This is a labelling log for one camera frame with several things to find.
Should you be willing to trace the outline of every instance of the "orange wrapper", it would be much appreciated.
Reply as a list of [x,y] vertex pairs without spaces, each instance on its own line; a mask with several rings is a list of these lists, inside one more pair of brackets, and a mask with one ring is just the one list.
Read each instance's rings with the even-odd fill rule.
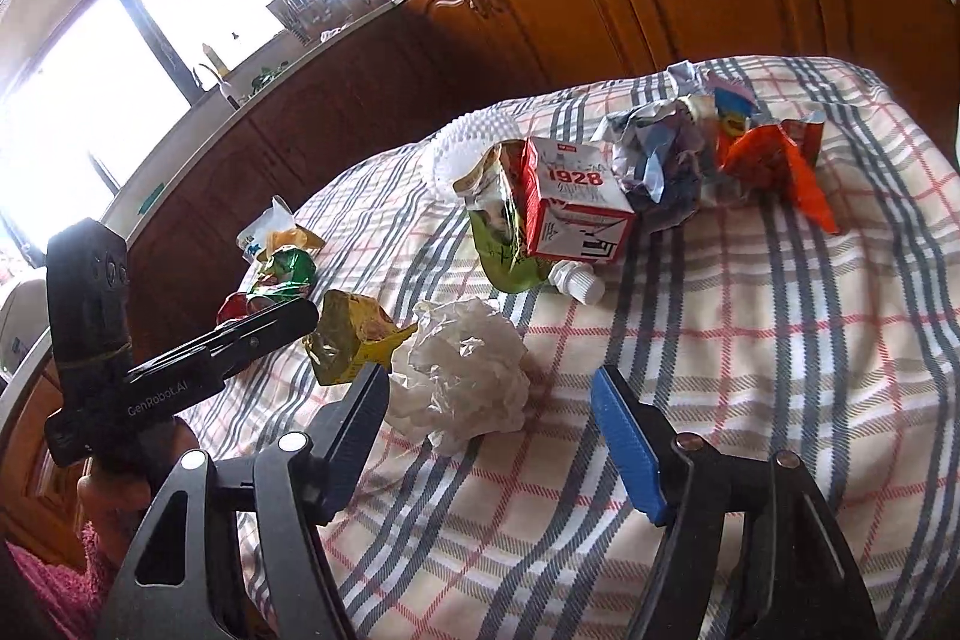
[[822,135],[823,124],[759,125],[727,146],[721,170],[750,188],[782,194],[824,231],[839,234],[813,172]]

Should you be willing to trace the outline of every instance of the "white bottle cap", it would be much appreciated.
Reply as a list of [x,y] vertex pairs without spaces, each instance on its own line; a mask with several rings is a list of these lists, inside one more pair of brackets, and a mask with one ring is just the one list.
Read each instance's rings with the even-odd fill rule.
[[560,261],[550,271],[550,283],[560,293],[572,296],[578,302],[598,304],[607,290],[603,280],[596,276],[588,263]]

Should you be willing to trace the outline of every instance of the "metal screw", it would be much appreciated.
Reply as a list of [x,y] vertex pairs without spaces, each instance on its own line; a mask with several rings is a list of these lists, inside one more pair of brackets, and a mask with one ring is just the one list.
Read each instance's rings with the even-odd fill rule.
[[704,447],[704,439],[699,434],[683,432],[683,434],[677,434],[677,445],[682,451],[699,451]]
[[296,453],[296,451],[302,450],[304,445],[306,445],[306,434],[302,432],[290,432],[290,434],[285,434],[283,437],[280,437],[279,444],[281,451]]
[[776,454],[776,463],[786,469],[796,469],[800,466],[800,457],[793,451],[779,451]]
[[206,453],[203,451],[187,451],[181,456],[181,467],[184,469],[197,469],[202,467],[206,461]]

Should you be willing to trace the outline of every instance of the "cabinet handle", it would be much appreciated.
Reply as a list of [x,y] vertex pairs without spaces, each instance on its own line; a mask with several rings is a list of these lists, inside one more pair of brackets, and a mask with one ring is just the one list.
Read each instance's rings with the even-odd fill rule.
[[499,6],[497,6],[496,4],[494,4],[493,1],[491,1],[491,0],[484,0],[484,3],[487,5],[487,9],[493,10],[493,12],[496,12],[498,15],[502,15],[502,14],[503,14],[503,10],[502,10]]
[[480,8],[480,5],[477,4],[477,0],[467,0],[467,4],[469,5],[470,9],[480,15],[480,17],[486,18],[487,14],[483,9]]

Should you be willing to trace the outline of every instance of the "crumpled paper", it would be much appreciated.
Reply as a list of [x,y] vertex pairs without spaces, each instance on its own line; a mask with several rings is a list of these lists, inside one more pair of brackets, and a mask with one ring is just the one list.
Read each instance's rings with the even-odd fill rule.
[[385,420],[411,442],[453,456],[472,437],[523,428],[527,349],[496,302],[470,298],[414,306],[416,333],[392,358]]

